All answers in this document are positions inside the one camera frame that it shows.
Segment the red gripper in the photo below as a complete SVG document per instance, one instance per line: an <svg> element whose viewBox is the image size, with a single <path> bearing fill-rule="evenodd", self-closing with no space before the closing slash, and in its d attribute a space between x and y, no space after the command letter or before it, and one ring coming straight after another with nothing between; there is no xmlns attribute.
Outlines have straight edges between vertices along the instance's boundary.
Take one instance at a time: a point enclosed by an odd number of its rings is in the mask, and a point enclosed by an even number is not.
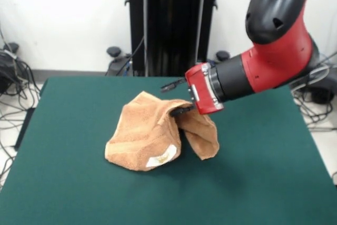
<svg viewBox="0 0 337 225"><path fill-rule="evenodd" d="M193 66L185 73L185 78L180 78L161 87L161 92L165 93L175 89L187 81L191 99L194 102L199 114L213 114L224 109L214 93L211 84L211 65L201 63ZM170 112L171 117L176 117L195 109L194 105L179 106Z"/></svg>

